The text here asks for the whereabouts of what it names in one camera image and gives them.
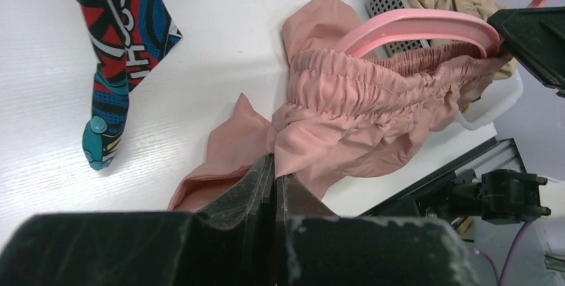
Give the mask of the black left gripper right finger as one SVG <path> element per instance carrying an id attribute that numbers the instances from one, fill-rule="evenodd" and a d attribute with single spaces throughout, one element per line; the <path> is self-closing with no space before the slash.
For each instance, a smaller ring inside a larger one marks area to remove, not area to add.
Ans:
<path id="1" fill-rule="evenodd" d="M 279 285 L 478 285 L 444 220 L 340 217 L 294 175 L 274 182 Z"/>

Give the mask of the colourful comic print shorts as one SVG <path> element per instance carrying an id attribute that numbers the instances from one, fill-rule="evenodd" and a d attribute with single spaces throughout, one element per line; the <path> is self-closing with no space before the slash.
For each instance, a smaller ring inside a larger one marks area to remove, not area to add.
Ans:
<path id="1" fill-rule="evenodd" d="M 163 0 L 76 0 L 97 58 L 82 148 L 90 168 L 108 167 L 125 130 L 129 94 L 183 38 Z"/>

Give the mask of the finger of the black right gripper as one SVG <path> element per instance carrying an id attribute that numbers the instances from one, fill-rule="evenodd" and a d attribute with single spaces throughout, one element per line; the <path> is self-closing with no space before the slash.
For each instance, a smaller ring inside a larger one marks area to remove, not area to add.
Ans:
<path id="1" fill-rule="evenodd" d="M 502 46 L 544 87 L 564 97 L 564 8 L 503 9 L 487 23 Z"/>

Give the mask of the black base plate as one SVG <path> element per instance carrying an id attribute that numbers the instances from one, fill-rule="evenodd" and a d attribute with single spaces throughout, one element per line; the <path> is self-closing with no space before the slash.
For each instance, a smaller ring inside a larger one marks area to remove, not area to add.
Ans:
<path id="1" fill-rule="evenodd" d="M 437 217 L 454 228 L 467 217 L 495 225 L 550 214 L 540 205 L 546 180 L 527 173 L 513 139 L 491 138 L 364 212 L 373 217 Z"/>

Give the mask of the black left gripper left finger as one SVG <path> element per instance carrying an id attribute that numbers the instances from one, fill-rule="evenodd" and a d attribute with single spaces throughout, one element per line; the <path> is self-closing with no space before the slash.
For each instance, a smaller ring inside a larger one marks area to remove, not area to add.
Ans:
<path id="1" fill-rule="evenodd" d="M 196 212 L 48 213 L 1 253 L 2 285 L 273 285 L 274 158 Z"/>

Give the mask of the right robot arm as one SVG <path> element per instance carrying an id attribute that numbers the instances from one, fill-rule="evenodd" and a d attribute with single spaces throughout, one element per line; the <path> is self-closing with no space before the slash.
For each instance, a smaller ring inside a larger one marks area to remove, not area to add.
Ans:
<path id="1" fill-rule="evenodd" d="M 505 38 L 503 45 L 544 87 L 564 97 L 564 8 L 509 9 L 495 13 L 488 22 Z M 551 210 L 540 203 L 539 187 L 545 177 L 497 169 L 471 181 L 471 171 L 451 175 L 445 183 L 417 193 L 408 202 L 412 215 L 442 219 L 480 216 L 493 224 L 520 223 L 498 278 L 507 280 L 515 250 L 531 224 Z"/>

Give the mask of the pink hanger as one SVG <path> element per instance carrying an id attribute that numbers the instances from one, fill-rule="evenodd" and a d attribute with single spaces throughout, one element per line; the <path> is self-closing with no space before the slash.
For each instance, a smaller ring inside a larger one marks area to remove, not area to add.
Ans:
<path id="1" fill-rule="evenodd" d="M 395 9 L 352 30 L 333 50 L 363 57 L 387 43 L 420 39 L 471 43 L 477 46 L 483 58 L 497 54 L 504 41 L 493 26 L 469 14 L 437 9 Z"/>

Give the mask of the pink shorts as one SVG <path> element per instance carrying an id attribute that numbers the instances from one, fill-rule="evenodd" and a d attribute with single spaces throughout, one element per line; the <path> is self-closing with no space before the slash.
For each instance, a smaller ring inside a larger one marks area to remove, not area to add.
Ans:
<path id="1" fill-rule="evenodd" d="M 410 73 L 408 63 L 334 51 L 360 24 L 341 0 L 311 0 L 292 14 L 282 26 L 286 102 L 265 119 L 240 95 L 169 209 L 201 209 L 269 153 L 276 176 L 294 173 L 318 198 L 343 177 L 380 177 L 405 166 L 435 131 L 434 110 L 445 97 L 432 96 L 432 76 Z"/>

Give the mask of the white plastic basket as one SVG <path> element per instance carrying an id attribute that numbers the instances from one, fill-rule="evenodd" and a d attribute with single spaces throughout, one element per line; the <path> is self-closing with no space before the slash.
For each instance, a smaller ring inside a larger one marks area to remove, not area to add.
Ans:
<path id="1" fill-rule="evenodd" d="M 412 9 L 406 0 L 366 0 L 374 17 L 395 9 Z M 448 39 L 420 39 L 386 44 L 388 54 L 408 63 L 410 73 L 431 75 L 428 90 L 444 101 L 434 110 L 433 130 L 453 122 L 468 130 L 485 126 L 505 113 L 522 95 L 523 86 L 514 59 L 502 63 L 498 57 L 481 59 L 469 43 Z"/>

